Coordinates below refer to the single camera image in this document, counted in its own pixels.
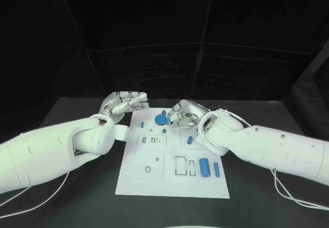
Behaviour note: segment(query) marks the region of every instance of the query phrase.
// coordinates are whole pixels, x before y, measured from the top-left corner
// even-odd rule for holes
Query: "dark gray table surface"
[[[41,127],[95,114],[102,99],[59,98]],[[301,134],[279,101],[196,101],[210,110],[227,109],[251,125]],[[150,100],[150,107],[170,108],[177,101]],[[131,114],[119,124],[129,125]],[[0,227],[41,228],[164,228],[199,225],[220,228],[327,228],[329,212],[298,206],[274,189],[266,169],[239,160],[227,152],[222,157],[229,199],[114,195],[124,142],[69,173],[66,183],[49,202],[31,212],[0,219]],[[278,174],[297,199],[329,206],[329,187],[288,174]],[[56,190],[63,176],[33,186],[7,205],[0,215],[38,205]],[[20,190],[0,195],[0,202]]]

